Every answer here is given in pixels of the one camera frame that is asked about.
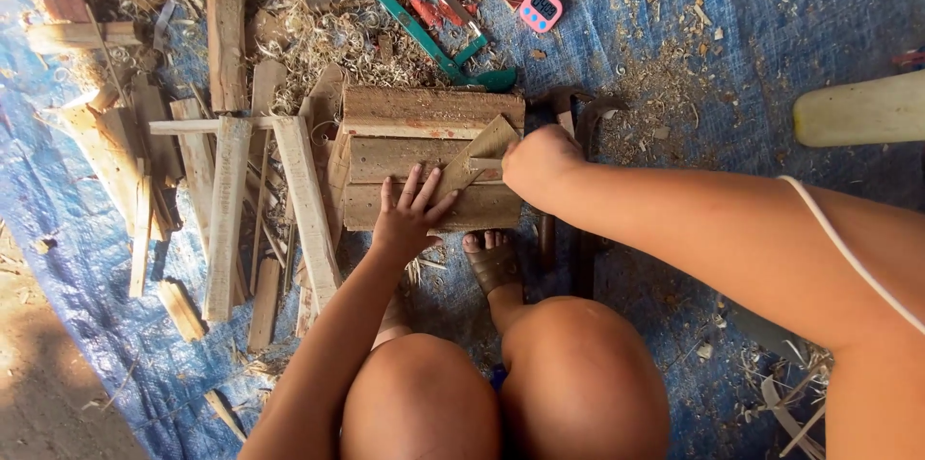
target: blue tarp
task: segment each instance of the blue tarp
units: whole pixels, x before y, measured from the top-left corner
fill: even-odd
[[[679,17],[690,17],[685,5],[694,0],[562,2],[561,22],[541,36],[500,0],[485,0],[480,6],[487,33],[520,68],[520,84],[527,94],[580,83],[591,90],[624,92],[635,106],[662,100],[652,92],[660,87],[657,79],[664,72],[655,71],[647,79],[631,77],[655,68],[665,46],[685,44],[689,31],[684,31],[687,25]],[[764,176],[786,173],[896,206],[921,206],[921,145],[809,149],[793,139],[790,117],[793,100],[803,92],[893,73],[890,57],[923,43],[925,7],[920,3],[704,0],[713,24],[723,28],[723,39],[713,40],[708,33],[708,52],[701,57],[697,38],[688,50],[692,56],[676,62],[681,75],[699,83],[691,86],[688,97],[699,120],[665,117],[674,146],[666,149],[655,143],[650,153],[636,155],[634,164],[697,165]],[[200,342],[184,342],[172,327],[154,294],[156,280],[181,281],[197,302],[203,295],[201,251],[182,189],[178,204],[184,229],[173,234],[169,244],[153,246],[145,296],[127,297],[130,241],[123,220],[75,143],[42,120],[44,108],[62,105],[78,90],[61,79],[60,72],[55,74],[67,67],[66,62],[48,58],[46,68],[25,46],[20,20],[31,7],[29,0],[0,0],[0,215],[107,391],[113,394],[125,382],[115,405],[152,458],[231,458],[239,442],[213,419],[202,394],[219,390],[237,407],[243,428],[253,426],[261,389],[270,386],[246,374],[231,352],[232,346],[244,349],[251,305],[235,308],[228,324],[211,325]],[[38,17],[32,20],[41,22]],[[532,56],[534,49],[546,58]],[[204,83],[204,68],[202,59],[179,58],[177,67],[162,78],[178,97],[188,96],[180,93],[178,84]],[[621,119],[605,121],[601,127],[598,160],[621,163],[620,141],[635,135],[627,144],[636,145],[643,139],[642,131],[651,129]],[[417,329],[459,343],[482,371],[488,371],[498,361],[499,341],[464,265],[460,237],[447,238],[445,255],[431,256],[445,260],[449,271],[425,269],[422,288],[410,294],[410,305],[420,321]],[[534,242],[528,220],[518,237],[527,243],[522,254],[526,258]],[[33,245],[36,241],[53,241],[53,246],[40,253]],[[341,256],[345,271],[362,256],[367,242],[364,235],[346,238]],[[753,363],[752,344],[734,326],[719,329],[711,324],[712,316],[723,312],[715,292],[624,248],[599,255],[595,271],[596,299],[639,329],[666,372],[673,421],[670,457],[763,458],[776,440],[773,417],[766,412],[746,424],[740,408],[754,407],[757,401],[743,368],[767,374],[770,359]],[[562,271],[534,276],[534,299],[565,291]],[[275,343],[289,349],[295,346],[290,335],[297,296],[293,288],[282,300],[274,336]],[[714,346],[714,355],[704,362],[690,353],[702,341]],[[279,352],[286,351],[284,346]]]

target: sandal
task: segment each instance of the sandal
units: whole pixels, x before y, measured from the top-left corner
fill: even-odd
[[[479,238],[478,234],[472,234],[479,239],[482,250],[477,253],[465,253],[465,256],[485,296],[498,287],[522,283],[517,253],[510,242],[486,249],[484,240]]]

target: person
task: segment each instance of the person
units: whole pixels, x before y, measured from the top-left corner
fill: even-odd
[[[420,167],[410,171],[417,182]],[[530,133],[503,178],[531,205],[631,245],[829,348],[829,458],[920,458],[925,336],[848,265],[784,181],[585,163],[558,126]],[[641,337],[589,300],[523,303],[508,238],[463,240],[509,372],[496,395],[455,344],[413,333],[389,307],[404,266],[458,192],[382,189],[369,252],[303,339],[239,458],[659,458],[668,399]],[[925,314],[925,217],[808,188],[848,247],[909,311]]]

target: toe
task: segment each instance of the toe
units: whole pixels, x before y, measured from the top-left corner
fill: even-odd
[[[466,234],[462,237],[462,242],[462,249],[464,252],[477,253],[482,250],[482,248],[478,246],[478,238],[476,238],[474,234]]]

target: dirt floor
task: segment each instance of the dirt floor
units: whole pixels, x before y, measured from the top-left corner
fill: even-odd
[[[146,459],[0,220],[0,460]]]

